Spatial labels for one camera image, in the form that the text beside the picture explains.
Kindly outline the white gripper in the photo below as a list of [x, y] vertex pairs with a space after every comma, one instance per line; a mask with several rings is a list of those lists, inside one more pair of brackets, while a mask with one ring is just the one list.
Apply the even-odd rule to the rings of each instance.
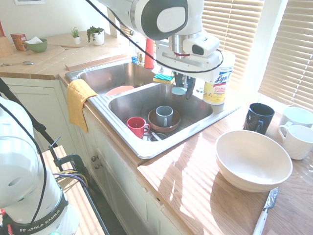
[[196, 78], [205, 82], [213, 82], [219, 76], [222, 64], [222, 53], [215, 51], [207, 57], [190, 55], [177, 57], [169, 48], [169, 43], [156, 41], [156, 60], [160, 66], [175, 71], [175, 84], [184, 87], [183, 75], [187, 78], [186, 99], [190, 99], [195, 87]]

